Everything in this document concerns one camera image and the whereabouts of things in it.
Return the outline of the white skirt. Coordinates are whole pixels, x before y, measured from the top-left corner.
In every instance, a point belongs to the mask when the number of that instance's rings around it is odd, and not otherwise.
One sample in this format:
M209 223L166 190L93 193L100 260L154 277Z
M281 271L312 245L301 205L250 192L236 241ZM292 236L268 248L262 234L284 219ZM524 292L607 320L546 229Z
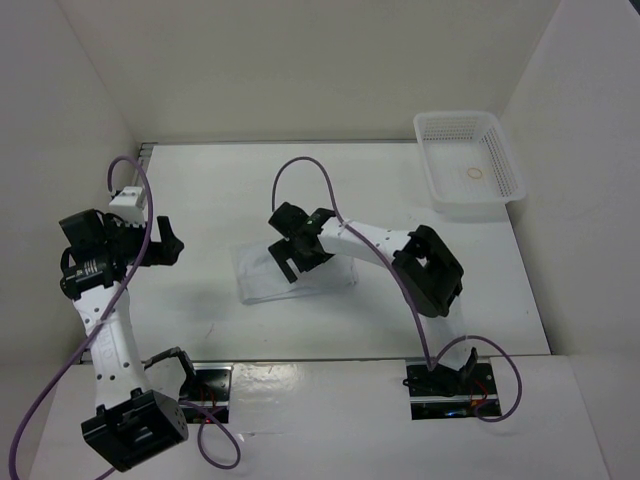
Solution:
M244 305L336 293L358 283L354 260L343 256L333 257L310 272L297 273L298 279L290 283L268 246L268 241L260 241L231 249L239 299Z

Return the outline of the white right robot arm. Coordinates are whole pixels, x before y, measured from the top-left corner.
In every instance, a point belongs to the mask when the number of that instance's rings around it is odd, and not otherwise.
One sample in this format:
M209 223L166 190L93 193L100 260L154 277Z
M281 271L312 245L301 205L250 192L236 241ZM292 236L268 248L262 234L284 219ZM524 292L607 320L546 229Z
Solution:
M453 397L473 380L478 361L475 349L440 364L442 354L430 355L424 318L449 315L462 292L464 270L440 236L429 226L412 231L390 230L340 217L318 208L308 214L289 202L277 207L268 220L282 238L268 251L285 278L294 283L335 256L380 266L391 274L407 302L426 361L420 380L405 385L423 394Z

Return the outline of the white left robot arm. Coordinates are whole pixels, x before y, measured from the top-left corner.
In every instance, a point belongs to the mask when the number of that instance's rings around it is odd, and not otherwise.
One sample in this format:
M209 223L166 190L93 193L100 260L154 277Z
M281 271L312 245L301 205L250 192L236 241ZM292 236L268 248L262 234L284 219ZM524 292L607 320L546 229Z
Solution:
M96 413L81 424L84 441L126 472L188 438L178 401L155 390L140 359L126 277L135 266L172 266L184 248L168 217L160 238L147 224L89 209L60 222L69 245L61 257L61 290L83 322L96 379Z

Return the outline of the orange rubber band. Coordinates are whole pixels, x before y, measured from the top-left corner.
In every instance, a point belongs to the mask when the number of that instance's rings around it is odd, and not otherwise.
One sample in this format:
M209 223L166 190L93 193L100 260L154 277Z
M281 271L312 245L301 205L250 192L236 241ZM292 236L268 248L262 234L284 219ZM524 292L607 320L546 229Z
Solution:
M467 175L471 179L475 179L475 180L479 180L484 176L483 172L479 168L476 168L476 167L468 168L467 169Z

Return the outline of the white plastic basket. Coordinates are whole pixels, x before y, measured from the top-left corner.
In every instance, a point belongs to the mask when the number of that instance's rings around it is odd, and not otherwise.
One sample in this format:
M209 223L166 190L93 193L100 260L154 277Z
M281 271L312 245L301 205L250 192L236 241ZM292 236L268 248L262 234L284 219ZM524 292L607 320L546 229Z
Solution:
M498 118L486 111L419 113L413 120L433 207L475 215L526 198L526 186ZM484 176L471 179L470 167Z

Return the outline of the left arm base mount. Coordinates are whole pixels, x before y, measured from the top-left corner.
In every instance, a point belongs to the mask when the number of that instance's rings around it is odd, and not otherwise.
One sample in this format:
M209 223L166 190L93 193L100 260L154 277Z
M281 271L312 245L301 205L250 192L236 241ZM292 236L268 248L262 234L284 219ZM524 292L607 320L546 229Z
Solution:
M180 387L179 399L205 408L222 424L229 422L233 367L224 363L195 363L195 375Z

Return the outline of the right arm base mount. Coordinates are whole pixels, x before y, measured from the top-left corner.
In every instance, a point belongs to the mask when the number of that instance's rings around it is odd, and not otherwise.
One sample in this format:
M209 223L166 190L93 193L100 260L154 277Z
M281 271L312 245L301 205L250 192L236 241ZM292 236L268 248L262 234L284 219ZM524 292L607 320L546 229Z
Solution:
M409 395L414 421L473 418L476 409L488 418L502 415L493 369L488 362L478 363L464 380L448 367L439 365L429 372L425 364L409 362L402 384Z

